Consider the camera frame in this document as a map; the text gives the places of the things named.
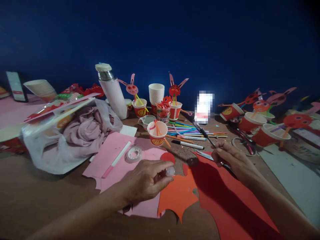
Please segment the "pink marker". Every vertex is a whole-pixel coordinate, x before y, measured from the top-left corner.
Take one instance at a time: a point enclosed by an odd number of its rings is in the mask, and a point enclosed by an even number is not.
[[[128,147],[131,145],[131,142],[129,141],[124,148],[121,150],[121,152],[119,153],[119,155],[116,157],[116,159],[113,161],[113,163],[110,165],[110,167],[108,167],[108,169],[106,170],[106,172],[102,175],[102,178],[106,178],[109,173],[112,171],[112,169],[115,167],[115,165],[119,162],[120,158],[124,155],[124,153],[126,152],[126,150],[128,149]]]

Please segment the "thermos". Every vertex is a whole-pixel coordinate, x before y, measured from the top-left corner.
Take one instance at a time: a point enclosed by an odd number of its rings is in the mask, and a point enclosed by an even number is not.
[[[123,120],[129,116],[127,105],[117,81],[118,78],[113,74],[112,67],[106,63],[96,64],[100,85],[106,94],[112,110]]]

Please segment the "tape roll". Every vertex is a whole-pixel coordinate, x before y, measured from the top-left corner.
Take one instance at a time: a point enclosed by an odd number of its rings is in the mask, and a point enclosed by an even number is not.
[[[130,148],[126,153],[126,156],[124,157],[124,160],[127,163],[139,162],[141,159],[142,159],[142,150],[139,147]]]

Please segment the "left hand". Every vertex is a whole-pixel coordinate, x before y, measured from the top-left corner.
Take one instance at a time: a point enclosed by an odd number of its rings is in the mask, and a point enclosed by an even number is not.
[[[135,169],[118,183],[117,188],[123,193],[128,205],[152,199],[173,181],[173,177],[167,177],[164,174],[164,177],[156,182],[154,179],[173,165],[171,161],[141,160]]]

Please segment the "thermos lid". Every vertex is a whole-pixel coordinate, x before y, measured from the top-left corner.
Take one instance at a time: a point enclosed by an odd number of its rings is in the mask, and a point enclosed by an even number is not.
[[[107,71],[111,71],[112,67],[107,63],[99,63],[99,64],[96,64],[96,70],[98,72],[107,72]]]

